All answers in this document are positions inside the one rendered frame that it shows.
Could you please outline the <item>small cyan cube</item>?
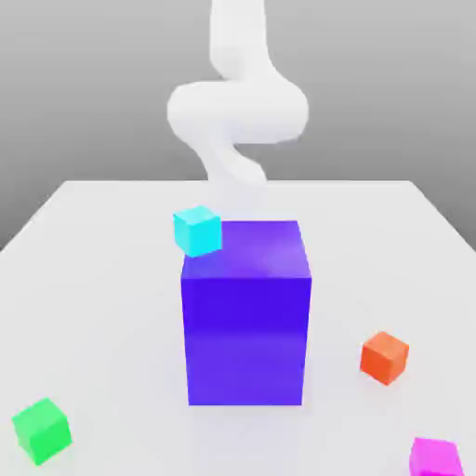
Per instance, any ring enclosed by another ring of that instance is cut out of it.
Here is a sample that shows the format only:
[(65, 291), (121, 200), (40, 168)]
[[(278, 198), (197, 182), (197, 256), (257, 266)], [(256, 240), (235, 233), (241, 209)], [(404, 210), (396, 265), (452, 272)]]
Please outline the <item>small cyan cube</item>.
[(197, 258), (222, 248), (221, 217), (206, 206), (173, 214), (176, 245), (187, 257)]

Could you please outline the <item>small orange cube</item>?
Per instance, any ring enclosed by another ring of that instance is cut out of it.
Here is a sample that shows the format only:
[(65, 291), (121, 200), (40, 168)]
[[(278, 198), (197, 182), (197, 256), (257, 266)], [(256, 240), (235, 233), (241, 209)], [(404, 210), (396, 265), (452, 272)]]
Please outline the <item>small orange cube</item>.
[(363, 344), (360, 370), (384, 385), (405, 369), (409, 345), (381, 331)]

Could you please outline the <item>small green cube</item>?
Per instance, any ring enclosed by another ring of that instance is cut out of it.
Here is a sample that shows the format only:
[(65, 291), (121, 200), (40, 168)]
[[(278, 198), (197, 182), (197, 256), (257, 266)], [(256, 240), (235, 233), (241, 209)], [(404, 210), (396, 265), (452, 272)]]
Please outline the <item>small green cube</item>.
[(20, 411), (11, 421), (20, 447), (36, 466), (73, 442), (66, 415), (49, 398)]

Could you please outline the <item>small magenta cube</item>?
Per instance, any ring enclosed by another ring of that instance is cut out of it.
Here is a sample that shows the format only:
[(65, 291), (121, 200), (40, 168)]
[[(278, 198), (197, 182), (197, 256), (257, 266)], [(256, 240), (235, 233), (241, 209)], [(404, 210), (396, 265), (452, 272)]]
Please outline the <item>small magenta cube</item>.
[(454, 443), (415, 438), (409, 457), (410, 476), (464, 476)]

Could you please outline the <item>large purple box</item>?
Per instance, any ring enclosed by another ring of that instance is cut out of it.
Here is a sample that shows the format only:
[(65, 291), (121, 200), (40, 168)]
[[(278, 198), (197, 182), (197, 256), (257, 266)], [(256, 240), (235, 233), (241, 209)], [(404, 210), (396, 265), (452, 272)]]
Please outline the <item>large purple box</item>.
[(225, 221), (181, 275), (191, 405), (300, 405), (311, 270), (294, 220)]

